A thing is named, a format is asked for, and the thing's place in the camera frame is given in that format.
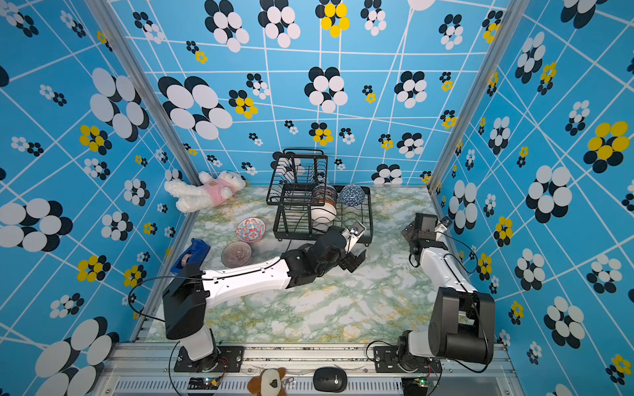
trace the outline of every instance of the blue wallpaper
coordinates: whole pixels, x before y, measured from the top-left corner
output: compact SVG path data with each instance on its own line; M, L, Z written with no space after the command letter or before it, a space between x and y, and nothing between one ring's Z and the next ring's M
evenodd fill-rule
M533 0L433 194L527 395L632 395L634 4Z
M0 15L0 395L84 395L184 220L181 175L83 1Z
M198 170L268 185L301 147L337 184L423 184L508 0L109 4Z

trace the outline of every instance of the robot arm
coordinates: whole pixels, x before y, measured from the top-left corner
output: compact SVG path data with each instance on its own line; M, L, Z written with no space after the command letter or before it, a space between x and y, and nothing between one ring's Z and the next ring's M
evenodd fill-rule
M479 293L458 270L455 256L437 235L451 224L435 215L416 214L402 232L418 266L438 290L428 331L405 331L399 358L436 356L488 364L493 358L495 301ZM473 324L460 323L461 313Z
M185 265L163 292L166 337L180 340L192 361L215 362L216 343L204 323L207 308L258 291L312 283L337 265L354 272L364 261L365 250L357 256L351 250L364 232L360 223L343 230L331 227L313 245L236 269L201 271L195 264Z

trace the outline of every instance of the white plush teddy bear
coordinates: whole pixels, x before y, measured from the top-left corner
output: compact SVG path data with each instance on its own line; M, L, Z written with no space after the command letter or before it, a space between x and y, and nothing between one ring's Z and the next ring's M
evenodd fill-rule
M198 174L202 186L192 186L173 179L165 182L165 190L175 198L176 208L182 213L196 212L203 208L213 208L231 198L247 183L235 172L222 171L217 179L207 172Z

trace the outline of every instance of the red patterned bowl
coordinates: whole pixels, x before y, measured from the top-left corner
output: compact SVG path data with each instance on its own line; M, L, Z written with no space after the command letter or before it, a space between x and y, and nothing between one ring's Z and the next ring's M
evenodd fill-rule
M264 222L256 217L243 220L236 228L236 236L246 243L258 242L266 232Z

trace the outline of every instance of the brown plush toy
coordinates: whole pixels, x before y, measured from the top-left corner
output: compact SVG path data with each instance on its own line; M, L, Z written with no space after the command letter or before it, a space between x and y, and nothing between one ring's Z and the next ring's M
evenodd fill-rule
M247 384L247 389L252 395L257 396L286 396L286 391L281 385L281 379L286 375L286 369L266 369L259 377L252 378Z

